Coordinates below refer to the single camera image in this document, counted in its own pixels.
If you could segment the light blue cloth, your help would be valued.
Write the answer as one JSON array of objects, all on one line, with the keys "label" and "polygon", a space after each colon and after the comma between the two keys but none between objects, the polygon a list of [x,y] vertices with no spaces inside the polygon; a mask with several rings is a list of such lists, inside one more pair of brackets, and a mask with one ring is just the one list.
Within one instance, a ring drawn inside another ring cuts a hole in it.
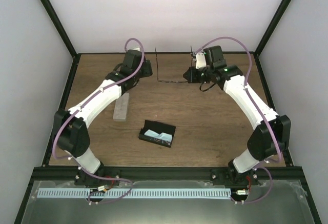
[{"label": "light blue cloth", "polygon": [[155,139],[161,139],[161,140],[164,140],[164,141],[168,141],[168,142],[171,142],[172,139],[173,139],[173,136],[171,134],[168,134],[168,133],[157,133],[157,132],[154,132],[152,130],[147,130],[145,133],[144,133],[145,136],[148,136],[148,137],[152,137],[152,138],[155,138]]}]

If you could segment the black aluminium frame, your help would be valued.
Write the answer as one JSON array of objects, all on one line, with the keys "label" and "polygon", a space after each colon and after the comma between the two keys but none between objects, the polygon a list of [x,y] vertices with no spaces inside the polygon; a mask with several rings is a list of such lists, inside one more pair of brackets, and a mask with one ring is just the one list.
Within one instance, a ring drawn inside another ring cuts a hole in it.
[{"label": "black aluminium frame", "polygon": [[[48,13],[50,19],[52,20],[56,30],[59,32],[64,44],[68,48],[72,56],[72,65],[66,81],[64,92],[60,100],[60,108],[63,108],[68,101],[68,97],[72,88],[74,78],[76,76],[77,66],[81,58],[80,53],[76,53],[62,23],[60,22],[57,13],[55,12],[50,0],[40,0],[46,12]],[[272,36],[274,30],[276,29],[278,23],[280,22],[282,16],[284,15],[286,9],[288,8],[292,0],[282,0],[276,10],[268,28],[266,29],[260,43],[258,44],[255,52],[255,64],[257,66],[257,71],[261,80],[262,87],[266,99],[271,108],[275,107],[272,100],[270,90],[265,78],[259,56],[267,45],[270,37]],[[32,185],[35,181],[38,180],[68,180],[73,178],[73,173],[77,172],[76,166],[51,166],[49,165],[50,153],[52,152],[51,146],[52,142],[48,142],[48,146],[45,151],[45,155],[40,167],[35,167],[32,172],[28,187],[26,189],[24,198],[20,205],[18,214],[15,219],[15,223],[22,223],[23,218],[27,213],[28,207],[28,197],[31,196]],[[293,163],[291,154],[289,150],[283,152],[283,158],[285,167],[274,167],[270,169],[270,173],[276,180],[283,179],[298,179],[302,185],[302,188],[305,190],[307,196],[306,201],[307,205],[310,208],[311,216],[314,223],[321,223],[318,211],[316,209],[311,191],[309,189],[307,180],[305,178],[303,169],[301,166],[296,166]],[[213,175],[214,172],[222,173],[225,170],[224,167],[123,167],[122,171],[127,173],[129,176],[136,176],[140,179],[155,179],[155,180],[171,180],[171,179],[182,179],[182,180],[194,180],[194,179],[208,179],[209,176]]]}]

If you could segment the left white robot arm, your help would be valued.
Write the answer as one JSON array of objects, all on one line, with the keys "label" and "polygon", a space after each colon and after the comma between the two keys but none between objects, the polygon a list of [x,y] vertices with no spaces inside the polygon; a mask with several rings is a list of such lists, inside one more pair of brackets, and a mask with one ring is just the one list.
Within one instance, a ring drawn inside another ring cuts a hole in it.
[{"label": "left white robot arm", "polygon": [[88,128],[95,118],[111,103],[134,88],[141,78],[153,74],[151,62],[138,50],[128,50],[122,63],[106,75],[99,87],[76,106],[59,109],[54,115],[52,129],[53,149],[65,151],[87,171],[87,180],[93,185],[104,181],[105,173],[101,162],[90,149]]}]

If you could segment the black geometric glasses case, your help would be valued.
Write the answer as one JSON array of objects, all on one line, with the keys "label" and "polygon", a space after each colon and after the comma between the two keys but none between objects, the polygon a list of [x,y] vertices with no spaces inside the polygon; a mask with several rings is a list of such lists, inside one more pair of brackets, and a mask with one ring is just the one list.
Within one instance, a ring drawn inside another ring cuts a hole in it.
[{"label": "black geometric glasses case", "polygon": [[176,127],[158,121],[145,120],[141,128],[138,139],[171,148]]}]

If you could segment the grey glasses case green lining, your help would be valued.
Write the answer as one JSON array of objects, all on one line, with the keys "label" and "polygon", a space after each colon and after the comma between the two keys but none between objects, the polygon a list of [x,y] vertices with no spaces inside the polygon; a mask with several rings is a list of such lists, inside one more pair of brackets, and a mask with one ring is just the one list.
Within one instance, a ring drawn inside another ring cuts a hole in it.
[{"label": "grey glasses case green lining", "polygon": [[114,121],[126,121],[128,116],[130,94],[125,93],[115,102],[113,120]]}]

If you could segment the round black sunglasses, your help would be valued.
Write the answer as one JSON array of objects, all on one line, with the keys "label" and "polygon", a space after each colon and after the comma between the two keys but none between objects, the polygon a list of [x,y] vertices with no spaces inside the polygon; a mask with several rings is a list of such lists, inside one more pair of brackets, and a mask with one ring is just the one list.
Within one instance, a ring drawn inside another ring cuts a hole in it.
[{"label": "round black sunglasses", "polygon": [[165,84],[185,84],[185,83],[188,83],[187,80],[178,81],[178,80],[162,80],[162,79],[160,79],[159,78],[158,54],[157,54],[156,47],[154,47],[154,50],[155,50],[155,57],[156,57],[156,77],[157,77],[157,81],[159,83],[165,83]]}]

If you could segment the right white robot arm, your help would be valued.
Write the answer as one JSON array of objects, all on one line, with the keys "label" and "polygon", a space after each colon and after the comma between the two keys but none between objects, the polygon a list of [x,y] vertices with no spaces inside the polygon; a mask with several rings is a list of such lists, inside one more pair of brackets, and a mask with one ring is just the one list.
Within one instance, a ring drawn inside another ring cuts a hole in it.
[{"label": "right white robot arm", "polygon": [[184,79],[218,86],[235,101],[253,128],[247,149],[228,164],[228,180],[238,185],[260,163],[280,162],[289,146],[290,119],[270,108],[236,65],[227,65],[221,46],[201,49],[191,56],[193,63],[183,74]]}]

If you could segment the grey metal front plate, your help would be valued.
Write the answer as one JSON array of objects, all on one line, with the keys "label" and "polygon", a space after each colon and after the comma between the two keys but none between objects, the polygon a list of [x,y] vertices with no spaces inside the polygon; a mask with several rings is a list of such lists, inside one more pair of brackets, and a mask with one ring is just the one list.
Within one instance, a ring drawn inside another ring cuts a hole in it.
[{"label": "grey metal front plate", "polygon": [[[230,199],[38,198],[40,188],[82,188],[39,181],[22,223],[314,223],[298,181],[263,180],[244,204]],[[204,181],[139,181],[131,189],[227,189]]]}]

